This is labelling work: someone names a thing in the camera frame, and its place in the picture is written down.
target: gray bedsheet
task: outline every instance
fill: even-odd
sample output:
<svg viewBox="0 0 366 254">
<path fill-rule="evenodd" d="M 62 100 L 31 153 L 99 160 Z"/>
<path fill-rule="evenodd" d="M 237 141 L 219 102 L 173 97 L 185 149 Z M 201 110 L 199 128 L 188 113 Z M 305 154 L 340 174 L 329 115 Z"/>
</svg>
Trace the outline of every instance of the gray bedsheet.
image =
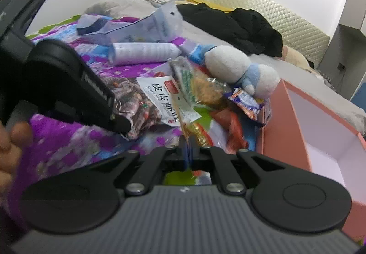
<svg viewBox="0 0 366 254">
<path fill-rule="evenodd" d="M 87 8 L 85 13 L 107 15 L 111 17 L 134 16 L 142 18 L 152 13 L 155 8 L 143 0 L 101 0 Z M 193 25 L 183 22 L 183 37 L 190 38 L 199 43 L 214 45 L 230 45 L 225 41 L 203 32 Z M 334 111 L 338 116 L 348 121 L 362 135 L 365 134 L 366 113 L 363 109 L 343 98 L 341 95 L 328 88 L 314 75 L 280 59 L 267 55 L 252 55 L 253 62 L 269 65 L 277 70 L 280 77 L 305 93 L 309 94 L 322 104 Z"/>
</svg>

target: metal screw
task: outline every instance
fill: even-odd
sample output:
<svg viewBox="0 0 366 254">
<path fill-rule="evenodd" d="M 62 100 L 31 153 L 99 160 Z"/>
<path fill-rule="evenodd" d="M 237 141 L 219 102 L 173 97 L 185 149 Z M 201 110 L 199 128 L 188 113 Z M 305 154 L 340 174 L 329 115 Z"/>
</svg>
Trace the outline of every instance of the metal screw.
<svg viewBox="0 0 366 254">
<path fill-rule="evenodd" d="M 226 190 L 229 192 L 239 193 L 244 190 L 244 186 L 239 183 L 230 183 L 226 185 Z"/>
<path fill-rule="evenodd" d="M 132 193 L 139 193 L 145 189 L 145 186 L 141 183 L 131 183 L 127 185 L 127 190 Z"/>
</svg>

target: black handheld device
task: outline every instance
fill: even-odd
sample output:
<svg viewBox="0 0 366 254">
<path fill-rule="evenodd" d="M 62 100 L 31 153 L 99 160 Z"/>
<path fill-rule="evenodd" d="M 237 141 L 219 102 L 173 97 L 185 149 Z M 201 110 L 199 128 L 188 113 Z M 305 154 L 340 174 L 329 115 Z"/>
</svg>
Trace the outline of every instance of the black handheld device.
<svg viewBox="0 0 366 254">
<path fill-rule="evenodd" d="M 164 186 L 167 172 L 210 173 L 212 185 Z M 332 253 L 359 250 L 341 228 L 351 209 L 337 182 L 247 149 L 229 155 L 181 138 L 30 186 L 33 228 L 16 254 Z"/>
<path fill-rule="evenodd" d="M 0 88 L 6 95 L 4 123 L 19 100 L 65 122 L 127 133 L 129 121 L 113 114 L 114 94 L 67 44 L 25 36 L 45 0 L 0 0 Z"/>
</svg>

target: pink box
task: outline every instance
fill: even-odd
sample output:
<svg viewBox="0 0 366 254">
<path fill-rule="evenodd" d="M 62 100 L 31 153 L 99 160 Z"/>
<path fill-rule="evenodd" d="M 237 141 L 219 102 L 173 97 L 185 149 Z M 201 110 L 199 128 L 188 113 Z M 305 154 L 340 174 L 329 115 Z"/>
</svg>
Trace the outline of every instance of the pink box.
<svg viewBox="0 0 366 254">
<path fill-rule="evenodd" d="M 334 179 L 350 192 L 352 209 L 343 227 L 366 236 L 366 142 L 333 111 L 281 80 L 271 96 L 272 118 L 261 130 L 257 152 Z"/>
</svg>

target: blue plush toy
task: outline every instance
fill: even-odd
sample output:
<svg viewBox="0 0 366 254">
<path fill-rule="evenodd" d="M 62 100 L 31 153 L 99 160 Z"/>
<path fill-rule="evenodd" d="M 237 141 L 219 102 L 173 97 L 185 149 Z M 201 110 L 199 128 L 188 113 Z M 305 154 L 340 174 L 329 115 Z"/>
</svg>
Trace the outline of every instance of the blue plush toy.
<svg viewBox="0 0 366 254">
<path fill-rule="evenodd" d="M 206 52 L 205 65 L 214 77 L 261 99 L 268 98 L 280 81 L 272 67 L 252 63 L 245 53 L 231 46 L 221 45 Z"/>
</svg>

